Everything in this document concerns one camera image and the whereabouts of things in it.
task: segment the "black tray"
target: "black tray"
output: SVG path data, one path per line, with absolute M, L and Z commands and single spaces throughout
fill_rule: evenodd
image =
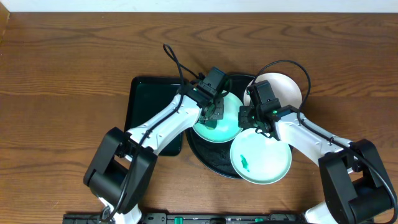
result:
M 230 75 L 233 82 L 231 93 L 243 102 L 243 94 L 254 75 Z M 242 179 L 234 170 L 229 158 L 229 150 L 233 140 L 224 143 L 212 143 L 202 139 L 193 128 L 185 131 L 189 146 L 196 157 L 212 171 L 233 179 Z
M 161 112 L 173 100 L 180 88 L 179 78 L 169 77 L 135 77 L 131 81 L 129 104 L 127 107 L 124 132 L 143 124 Z M 182 147 L 182 133 L 175 137 L 163 150 L 160 156 L 176 156 Z

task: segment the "wood grain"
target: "wood grain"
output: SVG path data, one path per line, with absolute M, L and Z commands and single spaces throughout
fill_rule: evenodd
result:
M 132 78 L 178 75 L 164 42 L 194 72 L 300 62 L 313 82 L 306 116 L 345 138 L 371 140 L 397 188 L 397 21 L 396 14 L 13 13 L 0 46 L 0 223 L 60 223 L 66 212 L 101 209 L 83 174 L 105 132 L 124 126 Z M 293 66 L 271 71 L 306 90 Z M 286 177 L 260 186 L 208 170 L 184 140 L 179 156 L 159 158 L 141 207 L 304 212 L 322 200 L 318 168 L 298 151 Z

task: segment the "green object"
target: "green object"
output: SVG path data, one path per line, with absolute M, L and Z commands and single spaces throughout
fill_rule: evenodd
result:
M 174 224 L 182 224 L 183 218 L 182 217 L 175 217 L 174 218 Z
M 248 169 L 248 162 L 247 162 L 247 160 L 246 160 L 246 158 L 243 156 L 243 155 L 241 155 L 241 159 L 242 159 L 242 166 L 243 166 L 243 169 L 246 169 L 248 172 L 250 172 L 250 170 Z

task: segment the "black plastic bracket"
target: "black plastic bracket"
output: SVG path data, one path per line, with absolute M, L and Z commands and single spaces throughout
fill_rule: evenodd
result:
M 252 104 L 241 106 L 238 114 L 240 128 L 257 128 L 263 133 L 273 132 L 268 114 L 280 109 L 279 99 L 275 97 L 271 84 L 266 80 L 248 86 Z
M 125 154 L 136 156 L 132 158 L 130 170 L 114 159 L 115 155 Z M 137 148 L 130 141 L 129 135 L 118 128 L 108 131 L 98 147 L 89 165 L 83 182 L 97 197 L 104 198 L 114 207 L 130 172 L 126 196 L 118 212 L 127 213 L 138 203 L 149 185 L 150 177 L 155 167 L 157 156 L 151 148 Z
M 202 108 L 200 121 L 223 119 L 224 101 L 219 97 L 228 77 L 220 69 L 213 67 L 204 80 L 194 87 L 185 86 L 184 93 Z
M 396 198 L 374 144 L 363 139 L 353 143 L 351 149 L 362 155 L 378 170 Z M 361 223 L 392 208 L 386 189 L 373 171 L 364 164 L 360 164 L 363 177 L 351 181 L 347 169 L 356 167 L 360 162 L 355 161 L 346 150 L 326 154 L 318 161 L 326 205 L 336 222 Z

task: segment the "black cable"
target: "black cable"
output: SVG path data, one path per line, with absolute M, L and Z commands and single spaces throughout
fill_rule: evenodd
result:
M 166 52 L 167 56 L 169 56 L 175 63 L 178 63 L 181 68 L 183 68 L 187 72 L 191 73 L 196 79 L 200 79 L 200 76 L 198 76 L 193 71 L 189 70 L 187 67 L 183 66 L 180 62 L 178 62 L 178 60 L 176 60 L 177 58 L 175 58 L 172 54 L 169 53 L 169 51 L 166 49 L 165 45 L 163 45 L 163 50 L 164 50 L 164 52 Z
M 171 48 L 171 46 L 169 44 L 163 44 L 163 49 L 165 50 L 165 52 L 167 53 L 167 55 L 170 57 L 172 56 L 172 60 L 177 64 L 177 68 L 178 68 L 178 73 L 180 75 L 180 80 L 181 80 L 181 88 L 184 87 L 184 77 L 182 75 L 182 70 L 181 67 L 182 65 L 180 64 L 180 62 L 178 62 L 177 56 L 175 56 L 173 49 Z M 180 108 L 181 104 L 182 104 L 182 100 L 183 100 L 183 92 L 181 91 L 181 97 L 180 97 L 180 101 L 178 103 L 178 105 L 168 114 L 166 115 L 164 118 L 162 118 L 161 120 L 159 120 L 158 122 L 156 122 L 152 127 L 150 127 L 143 135 L 143 137 L 141 138 L 141 140 L 138 143 L 138 149 L 142 146 L 142 144 L 144 143 L 144 141 L 148 138 L 148 136 L 150 135 L 150 133 L 156 128 L 158 127 L 158 125 L 160 125 L 163 121 L 165 121 L 166 119 L 168 119 L 169 117 L 171 117 L 175 112 L 178 111 L 178 109 Z M 131 178 L 131 173 L 132 173 L 132 167 L 133 165 L 136 163 L 135 158 L 138 155 L 139 150 L 136 150 L 136 152 L 134 153 L 134 155 L 132 156 L 132 161 L 130 163 L 129 166 L 129 170 L 126 174 L 126 180 L 124 181 L 123 187 L 122 187 L 122 192 L 120 194 L 118 203 L 116 204 L 115 208 L 113 209 L 113 211 L 109 214 L 109 216 L 106 219 L 101 219 L 101 222 L 105 222 L 108 223 L 110 222 L 114 215 L 116 214 L 116 212 L 120 209 L 120 206 L 123 203 L 123 200 L 125 198 L 125 194 L 126 194 L 126 190 L 128 187 L 128 183 L 130 181 Z
M 274 138 L 274 137 L 272 137 L 271 135 L 267 136 L 267 135 L 266 135 L 265 133 L 263 133 L 262 131 L 261 131 L 261 132 L 259 132 L 259 131 L 261 131 L 261 128 L 260 128 L 260 127 L 257 127 L 256 130 L 254 130 L 255 133 L 261 134 L 261 135 L 263 135 L 263 136 L 266 137 L 266 138 L 269 138 L 269 139 Z
M 365 159 L 363 156 L 359 155 L 357 152 L 355 152 L 355 151 L 352 150 L 351 148 L 346 147 L 346 146 L 344 146 L 343 144 L 341 144 L 341 143 L 335 141 L 335 140 L 333 139 L 333 137 L 332 137 L 332 138 L 328 138 L 327 136 L 323 135 L 322 133 L 319 133 L 318 131 L 314 130 L 313 128 L 311 128 L 310 126 L 308 126 L 307 124 L 305 124 L 305 123 L 304 123 L 304 119 L 300 119 L 301 109 L 303 108 L 305 102 L 307 101 L 307 98 L 308 98 L 308 96 L 310 95 L 310 90 L 311 90 L 311 78 L 310 78 L 310 75 L 308 74 L 308 72 L 306 71 L 306 69 L 305 69 L 303 66 L 301 66 L 301 64 L 299 64 L 299 63 L 297 63 L 297 62 L 294 62 L 294 61 L 292 61 L 292 60 L 278 60 L 278 61 L 276 61 L 276 62 L 272 62 L 272 63 L 266 65 L 264 68 L 262 68 L 262 69 L 259 71 L 259 73 L 257 74 L 257 76 L 254 78 L 253 83 L 255 83 L 257 77 L 258 77 L 259 75 L 261 75 L 261 73 L 262 73 L 265 69 L 267 69 L 267 68 L 269 68 L 270 66 L 275 65 L 275 64 L 277 64 L 277 63 L 281 63 L 281 62 L 292 63 L 292 64 L 298 66 L 298 67 L 301 68 L 301 70 L 304 72 L 304 74 L 305 74 L 305 76 L 307 77 L 307 80 L 308 80 L 308 90 L 307 90 L 307 94 L 305 95 L 304 100 L 303 100 L 302 103 L 300 104 L 300 106 L 299 106 L 299 108 L 298 108 L 298 111 L 297 111 L 297 120 L 298 120 L 299 125 L 300 125 L 300 124 L 303 125 L 304 127 L 306 127 L 306 128 L 307 128 L 308 130 L 310 130 L 311 132 L 313 132 L 313 133 L 319 135 L 320 137 L 326 139 L 327 141 L 329 141 L 330 144 L 333 143 L 333 144 L 335 144 L 335 145 L 337 145 L 337 146 L 339 146 L 339 147 L 345 149 L 348 153 L 350 153 L 352 156 L 354 156 L 354 157 L 356 157 L 358 160 L 360 160 L 364 165 L 366 165 L 369 169 L 371 169 L 371 170 L 377 175 L 377 177 L 379 178 L 379 180 L 382 182 L 383 186 L 386 188 L 387 193 L 389 194 L 389 197 L 390 197 L 390 199 L 391 199 L 392 206 L 393 206 L 393 208 L 394 208 L 394 214 L 393 214 L 391 220 L 388 221 L 388 222 L 386 222 L 386 223 L 379 223 L 379 224 L 391 224 L 391 223 L 394 223 L 394 222 L 397 220 L 397 218 L 398 218 L 398 213 L 397 213 L 397 211 L 398 211 L 398 204 L 397 204 L 397 200 L 396 200 L 394 194 L 392 193 L 391 188 L 387 185 L 387 182 L 386 182 L 386 181 L 384 180 L 384 178 L 380 175 L 380 173 L 377 171 L 377 169 L 376 169 L 367 159 Z

